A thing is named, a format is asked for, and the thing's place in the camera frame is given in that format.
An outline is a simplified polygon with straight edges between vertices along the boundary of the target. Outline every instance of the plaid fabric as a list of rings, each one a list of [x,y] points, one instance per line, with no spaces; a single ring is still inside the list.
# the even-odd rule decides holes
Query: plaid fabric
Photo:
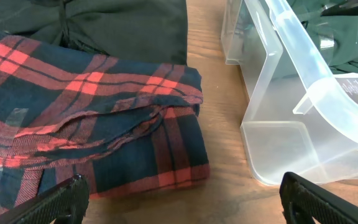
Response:
[[[77,173],[91,198],[207,179],[200,82],[0,32],[0,213]]]

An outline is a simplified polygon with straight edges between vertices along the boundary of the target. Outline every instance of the red and navy plaid cloth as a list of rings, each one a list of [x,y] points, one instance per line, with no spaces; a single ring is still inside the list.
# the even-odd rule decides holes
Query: red and navy plaid cloth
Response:
[[[200,83],[183,65],[0,32],[0,213],[77,173],[92,198],[207,179]]]

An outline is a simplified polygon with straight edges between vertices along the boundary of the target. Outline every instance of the black fabric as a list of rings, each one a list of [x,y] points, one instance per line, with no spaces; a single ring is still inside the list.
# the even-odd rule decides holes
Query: black fabric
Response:
[[[0,0],[0,30],[88,53],[186,64],[185,0],[61,2]],[[62,22],[67,23],[69,42]]]

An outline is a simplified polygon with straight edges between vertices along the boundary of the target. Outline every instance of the wooden table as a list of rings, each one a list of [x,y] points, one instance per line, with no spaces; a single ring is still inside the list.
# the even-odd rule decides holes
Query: wooden table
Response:
[[[278,187],[250,174],[240,124],[248,98],[238,66],[225,65],[219,42],[226,0],[187,0],[188,64],[203,77],[199,122],[211,164],[202,187],[90,202],[84,223],[285,223]],[[358,180],[323,186],[358,206]]]

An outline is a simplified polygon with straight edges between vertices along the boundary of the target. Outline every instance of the plaid shirt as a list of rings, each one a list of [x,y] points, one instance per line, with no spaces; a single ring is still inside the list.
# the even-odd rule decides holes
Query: plaid shirt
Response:
[[[79,173],[91,198],[209,177],[201,77],[0,32],[0,213]]]

